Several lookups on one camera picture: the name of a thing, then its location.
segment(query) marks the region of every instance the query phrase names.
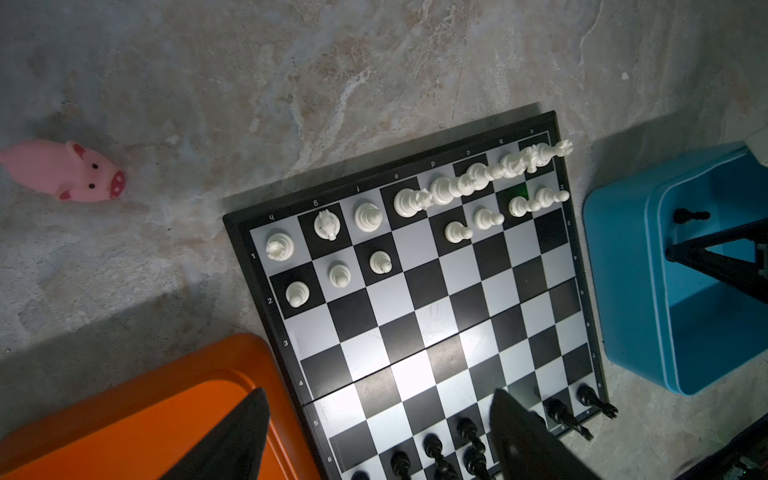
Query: marble floor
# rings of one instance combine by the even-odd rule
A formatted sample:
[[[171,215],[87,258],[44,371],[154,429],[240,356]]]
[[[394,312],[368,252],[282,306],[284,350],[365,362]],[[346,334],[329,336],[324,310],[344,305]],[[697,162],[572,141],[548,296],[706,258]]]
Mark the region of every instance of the marble floor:
[[[78,139],[127,174],[62,204],[0,174],[0,435],[233,332],[263,335],[227,211],[555,110],[573,201],[768,121],[764,0],[0,4],[0,147]],[[701,394],[606,362],[564,442],[672,478],[768,410],[768,356]]]

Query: pig's head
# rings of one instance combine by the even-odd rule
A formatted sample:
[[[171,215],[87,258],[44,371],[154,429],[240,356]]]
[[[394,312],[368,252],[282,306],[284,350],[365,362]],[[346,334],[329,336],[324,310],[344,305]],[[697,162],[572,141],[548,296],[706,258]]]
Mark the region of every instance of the pig's head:
[[[67,152],[74,158],[78,174],[73,184],[58,194],[59,200],[98,202],[120,196],[125,189],[125,175],[104,155],[74,141],[66,143]]]

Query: blue plastic box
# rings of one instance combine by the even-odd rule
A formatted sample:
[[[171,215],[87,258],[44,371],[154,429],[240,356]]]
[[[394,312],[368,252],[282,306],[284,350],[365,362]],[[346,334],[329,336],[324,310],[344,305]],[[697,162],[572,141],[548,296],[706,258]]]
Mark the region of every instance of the blue plastic box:
[[[677,208],[712,217],[676,225]],[[693,395],[768,349],[768,305],[664,257],[671,244],[765,217],[768,168],[742,142],[592,192],[584,225],[607,357]],[[711,250],[755,260],[747,240]]]

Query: chessboard border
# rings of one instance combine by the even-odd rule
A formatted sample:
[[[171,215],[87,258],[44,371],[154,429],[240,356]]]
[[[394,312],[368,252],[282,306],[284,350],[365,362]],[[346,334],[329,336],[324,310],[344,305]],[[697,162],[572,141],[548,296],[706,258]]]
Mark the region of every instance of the chessboard border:
[[[272,299],[272,289],[263,271],[263,267],[260,265],[256,246],[253,244],[250,231],[282,218],[314,210],[318,207],[335,203],[345,197],[351,197],[374,188],[384,187],[420,174],[423,171],[470,158],[500,145],[515,143],[544,132],[549,133],[550,141],[553,145],[561,139],[558,119],[554,111],[536,115],[462,140],[453,141],[431,150],[371,167],[346,177],[308,187],[304,190],[224,215],[224,226],[229,234],[237,260],[240,263],[240,268],[243,271],[257,312],[263,320],[264,329],[275,354],[277,364],[283,374],[283,378],[286,380],[286,386],[293,400],[297,416],[300,418],[304,435],[314,440],[313,443],[316,449],[312,449],[313,456],[319,470],[325,474],[324,477],[339,478],[338,469],[334,468],[335,471],[329,477],[329,469],[326,468],[326,463],[320,457],[320,455],[325,457],[330,453],[330,445],[328,445],[328,452],[326,452],[323,446],[327,444],[327,440],[316,437],[317,431],[310,427],[312,419],[309,418],[308,412],[305,410],[316,399],[312,398],[308,385],[304,382],[299,361],[296,358],[293,347],[290,345],[287,331],[283,325],[283,317],[277,308],[277,301]],[[504,141],[505,138],[513,138],[514,140]],[[570,191],[571,188],[565,171],[564,158],[554,157],[552,161],[555,163],[554,166],[560,188]],[[581,253],[581,244],[572,202],[564,202],[562,210],[568,232],[568,242],[571,245],[571,252],[574,257],[576,280],[581,298],[581,311],[584,314],[584,322],[587,328],[598,395],[603,401],[607,402],[607,388],[604,381],[602,358],[599,354],[598,336],[592,315],[591,301],[588,292],[585,291],[587,281],[584,271],[584,258]],[[583,422],[599,413],[600,411],[597,409],[589,409],[578,415],[578,419]],[[569,430],[561,425],[559,429],[551,432],[559,437]]]

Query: rubber toy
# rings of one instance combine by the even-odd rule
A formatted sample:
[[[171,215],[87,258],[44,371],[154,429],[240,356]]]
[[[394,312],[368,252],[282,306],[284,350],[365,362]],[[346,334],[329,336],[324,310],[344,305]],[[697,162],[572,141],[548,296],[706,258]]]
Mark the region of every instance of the rubber toy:
[[[125,190],[125,174],[117,165],[74,141],[23,141],[0,151],[0,164],[17,183],[59,200],[98,202]]]

